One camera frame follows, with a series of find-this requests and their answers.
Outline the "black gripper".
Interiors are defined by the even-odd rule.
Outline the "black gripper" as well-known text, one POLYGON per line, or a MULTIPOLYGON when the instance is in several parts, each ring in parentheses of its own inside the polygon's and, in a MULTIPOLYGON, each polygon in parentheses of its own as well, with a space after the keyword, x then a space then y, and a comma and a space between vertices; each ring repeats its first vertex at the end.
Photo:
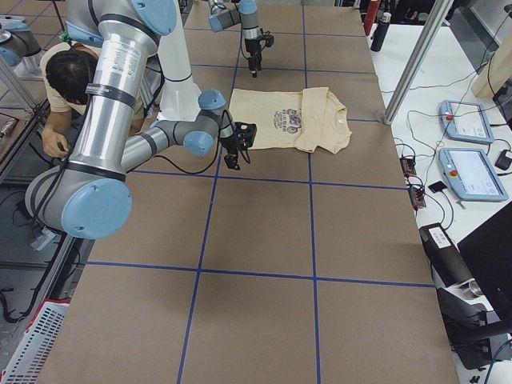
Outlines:
POLYGON ((228 169, 239 169, 238 153, 240 142, 237 138, 220 138, 222 147, 226 150, 224 161, 228 169))
POLYGON ((262 70, 262 38, 245 39, 246 52, 249 54, 247 59, 252 78, 258 76, 258 71, 262 70))

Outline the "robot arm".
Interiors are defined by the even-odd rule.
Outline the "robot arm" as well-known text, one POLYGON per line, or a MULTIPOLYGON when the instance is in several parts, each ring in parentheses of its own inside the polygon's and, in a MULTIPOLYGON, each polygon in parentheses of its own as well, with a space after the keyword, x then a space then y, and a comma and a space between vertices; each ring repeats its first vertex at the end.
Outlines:
POLYGON ((221 32, 240 25, 248 56, 248 67, 253 78, 262 70, 262 51, 266 36, 259 25, 256 1, 237 1, 228 6, 224 1, 208 1, 209 24, 213 32, 221 32))
POLYGON ((220 143, 227 166, 238 168, 241 136, 217 90, 198 96, 195 118, 159 120, 129 133, 147 60, 159 55, 165 73, 188 60, 176 1, 71 1, 66 24, 72 40, 101 53, 70 155, 26 191, 26 208, 36 220, 76 238, 112 235, 132 209, 127 173, 173 145, 203 156, 220 143))

